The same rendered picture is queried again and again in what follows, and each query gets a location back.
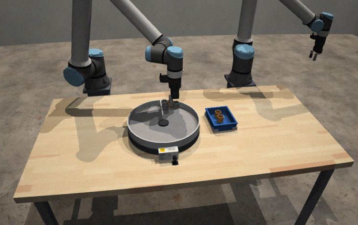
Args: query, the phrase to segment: wooden tabletop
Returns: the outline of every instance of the wooden tabletop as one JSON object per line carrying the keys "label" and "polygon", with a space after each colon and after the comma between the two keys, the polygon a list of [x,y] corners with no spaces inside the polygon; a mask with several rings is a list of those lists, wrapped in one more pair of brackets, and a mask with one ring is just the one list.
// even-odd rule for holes
{"label": "wooden tabletop", "polygon": [[[55,99],[14,194],[16,203],[102,197],[338,169],[354,160],[285,86],[180,91],[200,136],[159,163],[130,143],[129,113],[168,92]],[[228,106],[236,131],[213,133],[205,108]]]}

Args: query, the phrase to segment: circular bowl feeder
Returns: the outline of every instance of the circular bowl feeder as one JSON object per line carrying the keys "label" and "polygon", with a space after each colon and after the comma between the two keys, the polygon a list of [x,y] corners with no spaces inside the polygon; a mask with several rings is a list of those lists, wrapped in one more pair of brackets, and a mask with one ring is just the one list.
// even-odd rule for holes
{"label": "circular bowl feeder", "polygon": [[158,155],[158,148],[190,148],[200,133],[200,118],[190,106],[174,101],[175,108],[162,111],[161,100],[139,105],[128,116],[128,137],[138,149]]}

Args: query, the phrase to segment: white control box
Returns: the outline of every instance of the white control box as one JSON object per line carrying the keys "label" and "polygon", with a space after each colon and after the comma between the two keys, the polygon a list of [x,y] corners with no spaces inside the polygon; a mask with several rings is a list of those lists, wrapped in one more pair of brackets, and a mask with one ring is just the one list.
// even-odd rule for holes
{"label": "white control box", "polygon": [[173,156],[176,156],[177,160],[179,160],[179,149],[177,146],[158,149],[158,157],[160,161],[173,161]]}

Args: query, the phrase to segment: table leg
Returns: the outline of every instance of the table leg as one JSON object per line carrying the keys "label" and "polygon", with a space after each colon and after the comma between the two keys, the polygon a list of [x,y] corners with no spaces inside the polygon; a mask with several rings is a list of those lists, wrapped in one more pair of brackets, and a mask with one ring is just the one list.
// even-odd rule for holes
{"label": "table leg", "polygon": [[35,202],[35,206],[45,225],[58,225],[57,219],[48,202]]}
{"label": "table leg", "polygon": [[307,202],[305,202],[304,207],[302,208],[300,215],[298,216],[296,223],[294,225],[304,225],[307,223],[308,218],[310,218],[312,211],[314,210],[320,196],[322,195],[323,190],[330,177],[333,174],[334,169],[321,171],[310,195],[308,196]]}

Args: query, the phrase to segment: gray wall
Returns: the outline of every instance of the gray wall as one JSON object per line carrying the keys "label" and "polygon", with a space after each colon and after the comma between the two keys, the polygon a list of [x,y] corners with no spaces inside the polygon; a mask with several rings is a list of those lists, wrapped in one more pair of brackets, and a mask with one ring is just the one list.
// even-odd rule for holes
{"label": "gray wall", "polygon": [[[334,15],[332,34],[358,36],[358,0],[301,0]],[[241,0],[132,0],[164,35],[237,34]],[[0,0],[0,46],[71,41],[72,0]],[[278,0],[259,0],[253,34],[311,34]],[[142,38],[109,0],[94,0],[91,40]]]}

